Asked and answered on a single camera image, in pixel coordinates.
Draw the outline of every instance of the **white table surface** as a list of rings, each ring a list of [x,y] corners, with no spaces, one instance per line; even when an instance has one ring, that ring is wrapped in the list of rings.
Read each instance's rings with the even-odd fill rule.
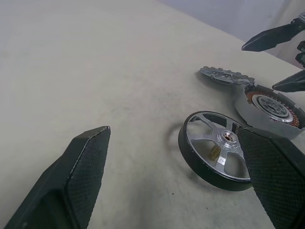
[[[239,120],[201,67],[268,87],[298,68],[154,0],[2,1],[0,28],[0,228],[71,139],[102,125],[112,134],[90,229],[273,228],[253,188],[193,174],[177,130],[199,110]]]

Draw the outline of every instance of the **disassembled wheel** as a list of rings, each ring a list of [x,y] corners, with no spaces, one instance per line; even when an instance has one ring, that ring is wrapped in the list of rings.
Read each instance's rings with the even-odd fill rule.
[[[254,85],[254,78],[230,70],[224,70],[222,68],[209,68],[205,66],[200,69],[200,72],[209,76],[211,79],[224,84]]]
[[[305,130],[305,113],[281,93],[257,85],[236,88],[235,107],[248,125],[294,139]]]
[[[178,136],[180,151],[191,169],[210,184],[230,191],[252,186],[236,135],[239,127],[223,114],[199,111],[185,120]]]

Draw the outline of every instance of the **white tabletop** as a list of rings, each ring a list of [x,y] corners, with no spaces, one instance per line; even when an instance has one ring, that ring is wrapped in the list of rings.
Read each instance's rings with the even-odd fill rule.
[[[300,69],[154,0],[8,1],[0,26],[0,228],[71,139],[102,125],[89,228],[273,228],[253,188],[193,175],[177,130],[200,110],[239,120],[225,88],[196,74],[205,65],[268,87]],[[289,97],[304,106],[304,93]]]

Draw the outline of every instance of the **copper coil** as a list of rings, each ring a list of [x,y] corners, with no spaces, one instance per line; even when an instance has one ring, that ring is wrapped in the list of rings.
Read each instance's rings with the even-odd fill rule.
[[[263,92],[248,92],[248,93],[246,93],[246,96],[247,96],[247,98],[248,98],[248,103],[250,103],[250,104],[252,103],[252,97],[253,97],[253,95],[255,95],[255,94],[265,95],[265,96],[268,96],[268,97],[270,97],[270,98],[272,98],[272,99],[274,99],[274,100],[280,102],[283,106],[285,106],[285,107],[288,109],[288,111],[292,114],[292,116],[293,116],[293,118],[294,118],[292,122],[287,123],[287,124],[292,125],[292,126],[295,126],[295,127],[299,127],[300,122],[299,122],[299,119],[298,119],[298,117],[296,116],[296,114],[295,114],[287,105],[285,105],[284,103],[282,103],[282,101],[279,101],[279,100],[273,98],[271,95],[269,95],[269,94],[267,94],[267,93],[263,93]]]

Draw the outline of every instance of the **black rubber tire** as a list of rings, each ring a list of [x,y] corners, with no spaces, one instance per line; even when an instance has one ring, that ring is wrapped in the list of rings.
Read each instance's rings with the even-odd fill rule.
[[[184,157],[185,161],[198,176],[200,176],[202,179],[204,179],[211,185],[214,185],[221,189],[228,191],[243,191],[252,187],[252,183],[250,181],[237,181],[229,177],[224,177],[216,170],[210,169],[208,165],[193,150],[186,136],[186,125],[188,124],[191,117],[193,117],[197,113],[202,113],[202,112],[210,112],[210,111],[199,111],[191,114],[185,120],[183,126],[180,129],[178,135],[178,144],[179,144],[180,152]]]

